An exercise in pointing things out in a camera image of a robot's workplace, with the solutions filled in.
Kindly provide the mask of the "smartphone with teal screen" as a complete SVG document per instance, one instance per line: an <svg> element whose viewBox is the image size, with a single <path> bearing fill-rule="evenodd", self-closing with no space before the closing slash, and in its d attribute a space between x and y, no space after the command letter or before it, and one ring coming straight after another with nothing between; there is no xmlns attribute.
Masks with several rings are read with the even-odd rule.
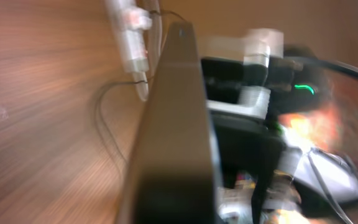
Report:
<svg viewBox="0 0 358 224"><path fill-rule="evenodd" d="M195 32L171 24L128 163L117 223L219 223L218 143Z"/></svg>

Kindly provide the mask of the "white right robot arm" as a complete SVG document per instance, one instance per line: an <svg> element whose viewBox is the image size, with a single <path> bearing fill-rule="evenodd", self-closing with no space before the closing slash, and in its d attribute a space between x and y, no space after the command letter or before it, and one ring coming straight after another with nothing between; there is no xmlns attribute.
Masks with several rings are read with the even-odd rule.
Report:
<svg viewBox="0 0 358 224"><path fill-rule="evenodd" d="M326 152L306 117L330 99L324 70L358 78L358 70L289 49L261 62L201 59L223 186L224 223L297 223L335 216L358 205L358 168Z"/></svg>

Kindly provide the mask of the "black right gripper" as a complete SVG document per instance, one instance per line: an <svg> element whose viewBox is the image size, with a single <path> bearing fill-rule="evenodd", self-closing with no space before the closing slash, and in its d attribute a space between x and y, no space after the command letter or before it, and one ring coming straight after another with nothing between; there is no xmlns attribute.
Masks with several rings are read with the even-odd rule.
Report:
<svg viewBox="0 0 358 224"><path fill-rule="evenodd" d="M270 79L284 78L296 74L295 81L312 81L312 84L326 84L322 72L318 68L305 65L302 70L294 70L290 65L281 65L272 59L269 68ZM253 78L251 68L243 66L236 60L216 57L203 57L201 66L205 78L209 100L223 103L237 103L240 94L240 81L243 77ZM305 112L319 108L322 99L309 99L307 93L299 97L292 92L273 91L272 109L268 109L267 120L248 118L236 114L212 111L213 125L216 132L221 156L224 191L219 204L219 216L223 223L259 223L261 205L267 198L266 190L271 184L273 170L277 167L281 151L284 150L283 130L278 123L278 116L289 112ZM251 185L243 184L236 187L240 181L241 172L250 175ZM295 206L294 212L306 219L328 216L328 203L310 188L295 182L290 187L287 201Z"/></svg>

